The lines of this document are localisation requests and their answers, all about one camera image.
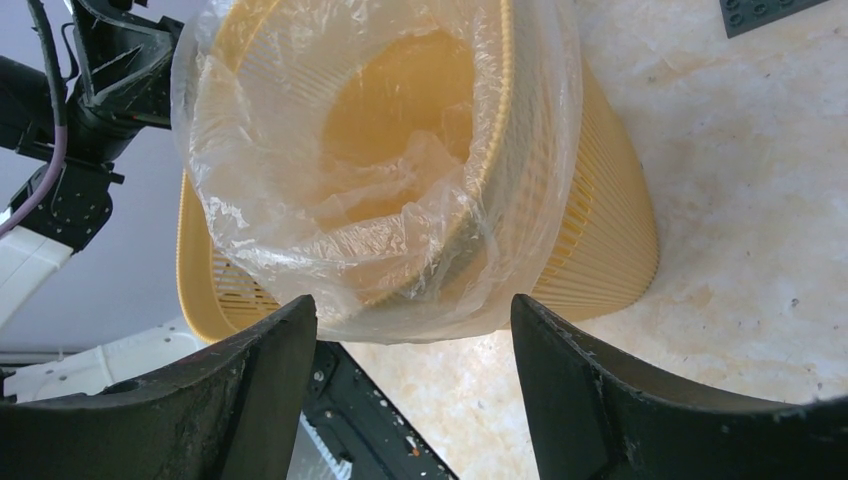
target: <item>marble floor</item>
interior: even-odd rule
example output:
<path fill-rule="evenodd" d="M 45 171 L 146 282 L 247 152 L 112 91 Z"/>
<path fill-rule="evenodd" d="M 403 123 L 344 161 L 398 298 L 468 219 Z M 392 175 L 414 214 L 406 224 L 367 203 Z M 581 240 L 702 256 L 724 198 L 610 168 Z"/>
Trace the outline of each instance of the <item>marble floor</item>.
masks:
<path fill-rule="evenodd" d="M 848 8 L 727 40 L 719 2 L 577 0 L 627 126 L 662 260 L 579 327 L 654 365 L 786 402 L 848 393 Z M 462 478 L 536 478 L 509 332 L 348 345 Z"/>

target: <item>robotic arm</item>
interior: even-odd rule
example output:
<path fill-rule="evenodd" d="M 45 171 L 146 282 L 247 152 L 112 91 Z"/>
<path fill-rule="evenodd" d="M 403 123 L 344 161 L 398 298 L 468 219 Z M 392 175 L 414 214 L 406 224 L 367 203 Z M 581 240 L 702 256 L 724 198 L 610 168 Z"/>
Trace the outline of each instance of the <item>robotic arm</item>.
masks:
<path fill-rule="evenodd" d="M 132 139 L 144 127 L 170 128 L 171 60 L 183 24 L 130 13 L 133 3 L 146 0 L 66 3 L 79 57 L 79 79 L 69 98 L 59 99 L 67 112 L 67 151 L 44 199 L 0 234 L 0 327 L 109 220 L 109 187 L 124 179 L 114 161 Z M 69 53 L 75 76 L 70 47 Z M 0 56 L 0 147 L 49 161 L 56 140 L 50 102 L 45 73 Z M 0 210 L 0 225 L 35 194 L 48 167 Z"/>

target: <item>yellow plastic basket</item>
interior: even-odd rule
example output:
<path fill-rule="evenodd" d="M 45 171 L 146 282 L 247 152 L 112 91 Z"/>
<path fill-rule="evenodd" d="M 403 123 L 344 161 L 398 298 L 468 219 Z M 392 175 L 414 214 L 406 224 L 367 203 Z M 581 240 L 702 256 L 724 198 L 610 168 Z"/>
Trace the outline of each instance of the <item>yellow plastic basket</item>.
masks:
<path fill-rule="evenodd" d="M 570 321 L 620 310 L 648 288 L 659 261 L 639 159 L 589 66 L 583 65 L 578 158 L 562 227 L 532 295 Z M 212 343 L 279 305 L 213 248 L 186 177 L 177 237 L 177 288 L 189 326 Z"/>

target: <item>cable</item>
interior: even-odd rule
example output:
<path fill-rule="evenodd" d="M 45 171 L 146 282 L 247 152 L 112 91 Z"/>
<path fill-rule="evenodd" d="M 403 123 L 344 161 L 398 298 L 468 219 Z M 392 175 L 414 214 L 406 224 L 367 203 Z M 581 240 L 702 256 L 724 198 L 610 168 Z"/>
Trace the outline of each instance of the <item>cable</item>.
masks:
<path fill-rule="evenodd" d="M 47 85 L 50 87 L 50 104 L 53 108 L 53 157 L 47 167 L 47 172 L 41 179 L 41 183 L 24 203 L 12 213 L 2 225 L 0 225 L 0 237 L 18 226 L 35 207 L 44 200 L 65 164 L 65 152 L 68 148 L 68 127 L 65 113 L 65 84 L 62 81 L 62 72 L 59 69 L 59 58 L 56 55 L 56 43 L 53 41 L 53 31 L 50 30 L 50 21 L 44 11 L 41 0 L 27 0 L 29 12 L 35 23 L 35 31 L 41 39 L 41 50 L 44 55 L 44 65 L 47 72 Z"/>

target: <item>white plastic part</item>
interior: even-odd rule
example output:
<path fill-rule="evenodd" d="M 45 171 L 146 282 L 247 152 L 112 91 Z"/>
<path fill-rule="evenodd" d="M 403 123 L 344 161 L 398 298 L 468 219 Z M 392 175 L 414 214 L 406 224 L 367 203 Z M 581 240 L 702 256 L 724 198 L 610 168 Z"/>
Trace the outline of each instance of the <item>white plastic part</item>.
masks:
<path fill-rule="evenodd" d="M 73 253 L 71 247 L 23 227 L 0 238 L 0 329 Z"/>
<path fill-rule="evenodd" d="M 17 403 L 74 393 L 94 395 L 104 388 L 156 370 L 206 346 L 180 318 L 100 345 L 60 361 L 19 368 L 4 380 L 6 396 Z"/>

